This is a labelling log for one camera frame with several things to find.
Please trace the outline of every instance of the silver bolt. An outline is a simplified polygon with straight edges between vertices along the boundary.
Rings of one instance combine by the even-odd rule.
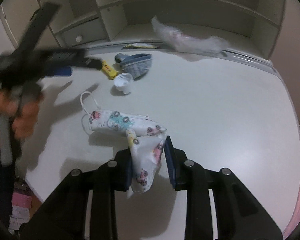
[[[185,161],[185,166],[187,166],[187,167],[192,167],[194,165],[194,162],[193,161],[191,161],[191,160],[186,160]]]
[[[221,172],[222,172],[224,175],[227,175],[227,176],[231,174],[231,170],[228,169],[228,168],[223,168],[223,169],[221,170]]]
[[[79,169],[73,169],[71,171],[71,176],[76,177],[76,176],[80,175],[80,173],[81,173],[81,170],[79,170]]]
[[[108,166],[111,167],[111,168],[117,166],[117,164],[118,163],[116,161],[109,161],[108,162]]]

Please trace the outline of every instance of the white plastic cup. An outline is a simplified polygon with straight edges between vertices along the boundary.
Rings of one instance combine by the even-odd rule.
[[[114,86],[125,95],[131,93],[133,77],[130,73],[122,73],[115,77]]]

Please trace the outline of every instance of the pink wall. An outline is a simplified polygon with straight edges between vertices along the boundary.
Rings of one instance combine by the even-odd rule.
[[[300,3],[287,0],[285,18],[271,57],[291,95],[300,123]]]

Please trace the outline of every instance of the plastic bag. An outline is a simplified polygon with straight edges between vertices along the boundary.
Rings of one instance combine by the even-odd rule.
[[[175,27],[162,24],[156,16],[151,23],[157,36],[179,52],[216,56],[229,47],[228,41],[217,36],[201,40],[185,35]]]

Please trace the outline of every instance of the white face mask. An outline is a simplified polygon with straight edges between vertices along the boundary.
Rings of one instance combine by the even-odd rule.
[[[150,189],[166,139],[166,128],[144,115],[125,114],[119,111],[102,110],[93,98],[97,109],[89,113],[82,102],[83,110],[90,115],[89,130],[127,136],[134,169],[132,190],[143,193]]]

